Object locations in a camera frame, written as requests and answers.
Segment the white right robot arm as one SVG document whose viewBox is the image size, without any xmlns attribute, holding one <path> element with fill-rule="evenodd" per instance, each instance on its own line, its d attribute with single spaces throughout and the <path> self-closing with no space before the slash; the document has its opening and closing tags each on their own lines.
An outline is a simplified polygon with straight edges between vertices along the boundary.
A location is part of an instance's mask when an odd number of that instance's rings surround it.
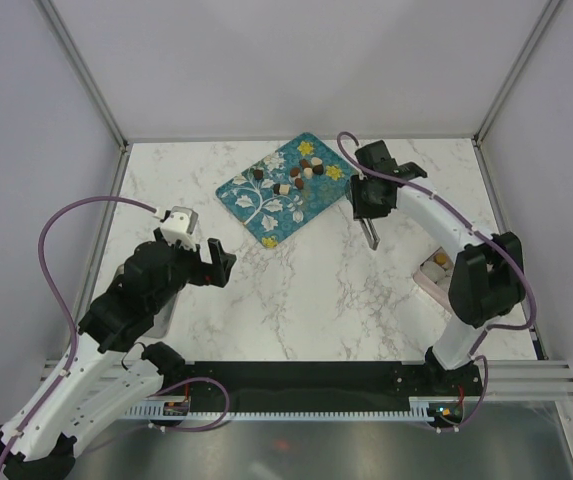
<svg viewBox="0 0 573 480">
<path fill-rule="evenodd" d="M 521 303 L 525 286 L 519 238 L 478 228 L 439 195 L 427 172 L 414 162 L 399 165 L 384 141 L 364 145 L 350 160 L 359 172 L 347 186 L 353 219 L 375 250 L 379 237 L 375 219 L 397 210 L 419 224 L 453 262 L 447 291 L 452 316 L 437 342 L 426 353 L 423 382 L 435 394 L 457 386 L 458 369 L 474 352 L 498 319 Z"/>
</svg>

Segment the metal tongs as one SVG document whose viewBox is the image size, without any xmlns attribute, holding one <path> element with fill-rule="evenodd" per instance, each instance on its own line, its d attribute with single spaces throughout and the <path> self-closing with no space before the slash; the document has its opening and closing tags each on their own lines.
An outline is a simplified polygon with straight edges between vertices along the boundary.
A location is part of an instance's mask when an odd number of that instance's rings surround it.
<svg viewBox="0 0 573 480">
<path fill-rule="evenodd" d="M 371 219 L 360 219 L 359 220 L 362 231 L 366 237 L 367 244 L 369 248 L 373 251 L 378 249 L 380 244 L 380 237 L 375 229 L 375 226 Z"/>
</svg>

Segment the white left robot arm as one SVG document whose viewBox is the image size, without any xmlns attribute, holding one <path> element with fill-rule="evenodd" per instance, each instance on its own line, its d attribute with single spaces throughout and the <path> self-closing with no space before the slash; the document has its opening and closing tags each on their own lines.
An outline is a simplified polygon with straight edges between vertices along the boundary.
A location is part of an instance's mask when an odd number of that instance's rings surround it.
<svg viewBox="0 0 573 480">
<path fill-rule="evenodd" d="M 135 249 L 122 273 L 73 326 L 70 347 L 56 368 L 28 403 L 0 425 L 0 476 L 63 479 L 89 443 L 130 406 L 188 384 L 184 359 L 157 342 L 146 346 L 120 378 L 95 396 L 87 395 L 186 285 L 227 285 L 236 257 L 216 239 L 208 247 L 208 262 L 199 247 L 180 241 L 158 239 Z"/>
</svg>

